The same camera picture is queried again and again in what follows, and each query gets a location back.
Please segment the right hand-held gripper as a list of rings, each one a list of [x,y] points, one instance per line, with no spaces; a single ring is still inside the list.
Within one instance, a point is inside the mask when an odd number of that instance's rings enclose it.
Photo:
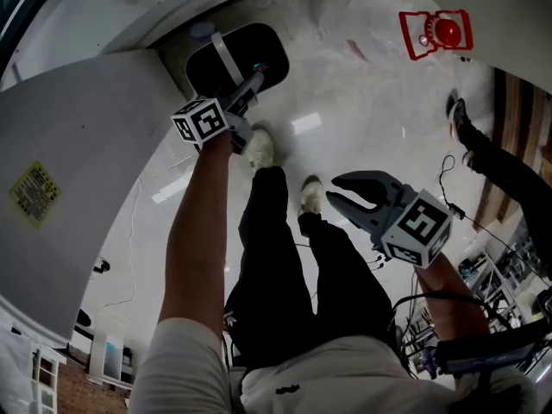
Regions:
[[[426,268],[449,240],[453,213],[425,189],[415,191],[386,172],[348,172],[331,183],[373,206],[368,209],[340,193],[326,193],[330,205],[368,232],[374,246],[391,258]]]

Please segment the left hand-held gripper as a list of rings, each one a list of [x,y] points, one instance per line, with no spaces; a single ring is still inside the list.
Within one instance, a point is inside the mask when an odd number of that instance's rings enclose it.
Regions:
[[[171,115],[181,138],[201,150],[207,141],[228,131],[231,133],[234,152],[243,154],[253,136],[244,114],[250,102],[256,100],[264,79],[263,72],[254,72],[239,86],[235,96],[225,99],[196,98],[189,102]]]

